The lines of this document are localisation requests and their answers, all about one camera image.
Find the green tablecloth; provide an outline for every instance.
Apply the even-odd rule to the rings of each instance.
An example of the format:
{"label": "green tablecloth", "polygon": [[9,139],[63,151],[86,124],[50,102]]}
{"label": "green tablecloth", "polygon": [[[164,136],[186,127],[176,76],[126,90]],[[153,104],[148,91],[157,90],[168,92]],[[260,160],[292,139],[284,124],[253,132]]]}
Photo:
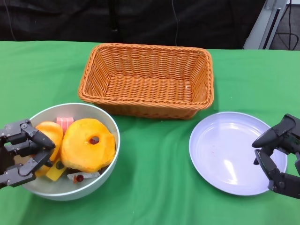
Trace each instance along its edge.
{"label": "green tablecloth", "polygon": [[[95,43],[0,42],[0,127],[52,105],[80,102],[77,88]],[[189,136],[204,117],[238,111],[270,126],[300,117],[300,52],[210,50],[213,106],[189,121],[114,116],[120,155],[106,183],[72,202],[40,198],[22,187],[0,190],[4,225],[298,224],[300,201],[273,192],[241,197],[211,186],[193,167]],[[288,172],[296,174],[295,156]]]}

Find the pink object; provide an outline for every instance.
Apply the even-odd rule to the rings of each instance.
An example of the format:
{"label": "pink object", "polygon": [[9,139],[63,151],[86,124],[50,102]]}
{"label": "pink object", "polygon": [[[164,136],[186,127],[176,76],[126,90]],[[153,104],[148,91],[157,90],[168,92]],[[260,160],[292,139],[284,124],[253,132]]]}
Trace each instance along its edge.
{"label": "pink object", "polygon": [[74,122],[73,117],[56,117],[56,123],[59,124],[64,131],[66,132],[67,128]]}

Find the lavender plate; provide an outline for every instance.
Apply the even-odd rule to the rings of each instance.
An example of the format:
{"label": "lavender plate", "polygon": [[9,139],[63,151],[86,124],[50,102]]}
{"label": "lavender plate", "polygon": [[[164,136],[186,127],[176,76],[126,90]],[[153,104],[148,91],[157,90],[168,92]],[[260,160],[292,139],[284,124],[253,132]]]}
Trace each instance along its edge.
{"label": "lavender plate", "polygon": [[[268,191],[269,180],[254,165],[252,143],[270,127],[239,112],[220,112],[197,124],[189,140],[189,153],[196,170],[216,188],[234,195],[257,195]],[[274,150],[271,156],[285,172],[287,156]]]}

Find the wicker basket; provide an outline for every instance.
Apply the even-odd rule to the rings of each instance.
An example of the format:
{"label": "wicker basket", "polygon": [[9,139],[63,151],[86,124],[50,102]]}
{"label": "wicker basket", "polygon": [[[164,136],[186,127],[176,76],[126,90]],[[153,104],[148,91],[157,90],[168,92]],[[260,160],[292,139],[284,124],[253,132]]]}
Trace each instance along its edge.
{"label": "wicker basket", "polygon": [[213,102],[211,56],[192,47],[98,45],[78,95],[111,114],[190,119]]}

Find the metal stand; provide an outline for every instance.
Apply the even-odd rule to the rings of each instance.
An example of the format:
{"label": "metal stand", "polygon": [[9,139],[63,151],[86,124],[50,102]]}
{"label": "metal stand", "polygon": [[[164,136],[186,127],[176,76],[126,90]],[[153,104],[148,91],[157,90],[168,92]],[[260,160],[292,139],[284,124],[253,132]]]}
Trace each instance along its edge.
{"label": "metal stand", "polygon": [[244,49],[269,49],[288,0],[266,0]]}

